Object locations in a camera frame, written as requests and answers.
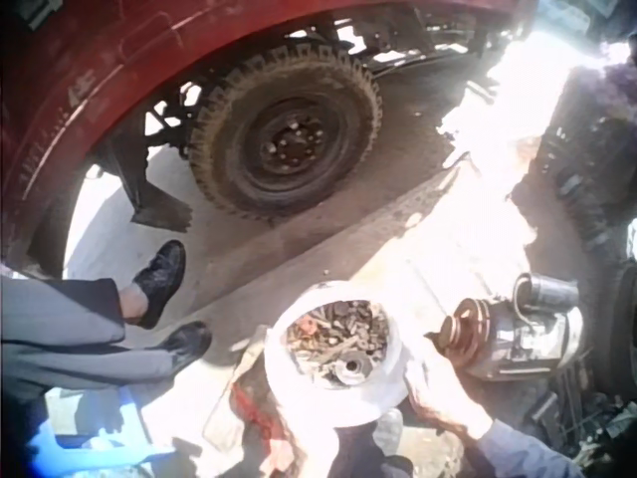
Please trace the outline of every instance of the wheel hub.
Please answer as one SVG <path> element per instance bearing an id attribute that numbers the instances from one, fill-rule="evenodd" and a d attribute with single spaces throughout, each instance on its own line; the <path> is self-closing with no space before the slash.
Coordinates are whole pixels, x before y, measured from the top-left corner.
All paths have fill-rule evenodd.
<path id="1" fill-rule="evenodd" d="M 296 174 L 321 159 L 324 151 L 324 128 L 320 119 L 287 116 L 286 124 L 271 134 L 262 146 L 264 169 L 275 174 Z"/>

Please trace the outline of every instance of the mud flap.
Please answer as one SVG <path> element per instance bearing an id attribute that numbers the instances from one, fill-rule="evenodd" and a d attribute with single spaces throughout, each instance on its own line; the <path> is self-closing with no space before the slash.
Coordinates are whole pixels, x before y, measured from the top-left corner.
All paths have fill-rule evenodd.
<path id="1" fill-rule="evenodd" d="M 132 114 L 119 124 L 96 153 L 103 168 L 121 179 L 134 209 L 131 222 L 174 232 L 187 231 L 192 208 L 146 178 L 144 112 Z"/>

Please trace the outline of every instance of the truck wheel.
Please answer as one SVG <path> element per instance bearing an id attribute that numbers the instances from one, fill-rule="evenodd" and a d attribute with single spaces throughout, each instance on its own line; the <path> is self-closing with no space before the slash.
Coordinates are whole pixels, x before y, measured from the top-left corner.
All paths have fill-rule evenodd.
<path id="1" fill-rule="evenodd" d="M 245 217 L 286 216 L 330 196 L 371 150 L 378 85 L 332 46 L 285 45 L 202 95 L 188 159 L 201 191 Z"/>

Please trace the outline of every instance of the black leather shoe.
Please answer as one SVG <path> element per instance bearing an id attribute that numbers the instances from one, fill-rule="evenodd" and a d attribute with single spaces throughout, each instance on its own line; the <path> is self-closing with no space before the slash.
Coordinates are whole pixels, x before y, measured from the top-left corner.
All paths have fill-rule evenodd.
<path id="1" fill-rule="evenodd" d="M 191 322 L 170 334 L 154 349 L 172 354 L 173 373 L 177 374 L 203 357 L 212 344 L 212 333 L 203 322 Z"/>
<path id="2" fill-rule="evenodd" d="M 137 324 L 152 329 L 159 322 L 166 303 L 181 286 L 186 270 L 186 249 L 179 241 L 166 242 L 132 280 L 148 298 L 148 310 Z"/>

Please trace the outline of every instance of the red truck body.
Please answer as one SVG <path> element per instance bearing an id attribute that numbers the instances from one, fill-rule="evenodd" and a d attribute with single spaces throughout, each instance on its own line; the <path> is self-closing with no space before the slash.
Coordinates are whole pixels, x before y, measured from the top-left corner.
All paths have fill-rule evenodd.
<path id="1" fill-rule="evenodd" d="M 4 15 L 3 256 L 24 255 L 46 206 L 126 113 L 254 32 L 375 0 L 64 0 L 35 28 Z M 442 3 L 514 14 L 519 0 Z"/>

